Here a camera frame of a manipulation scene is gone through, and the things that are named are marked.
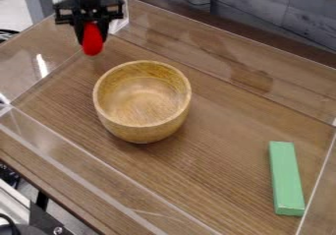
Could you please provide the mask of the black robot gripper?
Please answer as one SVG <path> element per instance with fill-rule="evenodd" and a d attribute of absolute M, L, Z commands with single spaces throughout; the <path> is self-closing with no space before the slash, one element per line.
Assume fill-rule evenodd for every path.
<path fill-rule="evenodd" d="M 79 44 L 83 44 L 84 22 L 98 22 L 103 40 L 107 40 L 110 22 L 123 16 L 123 0 L 100 0 L 98 6 L 88 7 L 79 0 L 66 0 L 54 5 L 55 23 L 71 24 Z"/>

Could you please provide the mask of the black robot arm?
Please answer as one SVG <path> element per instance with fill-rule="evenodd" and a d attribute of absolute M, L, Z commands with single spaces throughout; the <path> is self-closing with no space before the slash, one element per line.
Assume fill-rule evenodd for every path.
<path fill-rule="evenodd" d="M 55 23 L 74 26 L 78 42 L 84 45 L 88 26 L 98 29 L 98 36 L 106 42 L 110 24 L 126 17 L 124 0 L 63 0 L 54 4 Z"/>

